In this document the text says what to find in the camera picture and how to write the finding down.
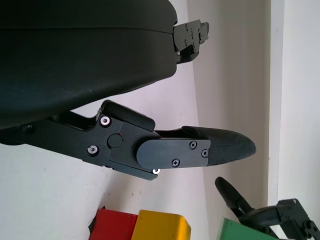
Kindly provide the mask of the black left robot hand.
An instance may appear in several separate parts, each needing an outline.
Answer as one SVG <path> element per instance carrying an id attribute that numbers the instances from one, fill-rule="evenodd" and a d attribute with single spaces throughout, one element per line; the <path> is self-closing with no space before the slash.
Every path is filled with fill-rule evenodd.
<path id="1" fill-rule="evenodd" d="M 234 131 L 155 121 L 109 97 L 172 77 L 209 38 L 168 0 L 3 0 L 0 142 L 30 145 L 145 180 L 164 169 L 248 158 Z"/>

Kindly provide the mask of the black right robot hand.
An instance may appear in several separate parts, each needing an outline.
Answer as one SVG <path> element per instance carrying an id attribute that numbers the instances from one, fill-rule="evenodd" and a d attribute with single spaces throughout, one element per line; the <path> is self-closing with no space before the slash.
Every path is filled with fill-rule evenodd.
<path id="1" fill-rule="evenodd" d="M 291 240 L 318 240 L 320 229 L 296 199 L 280 200 L 277 205 L 252 208 L 245 198 L 223 177 L 217 177 L 215 186 L 226 206 L 239 222 L 251 229 L 277 238 L 272 226 L 280 226 Z"/>

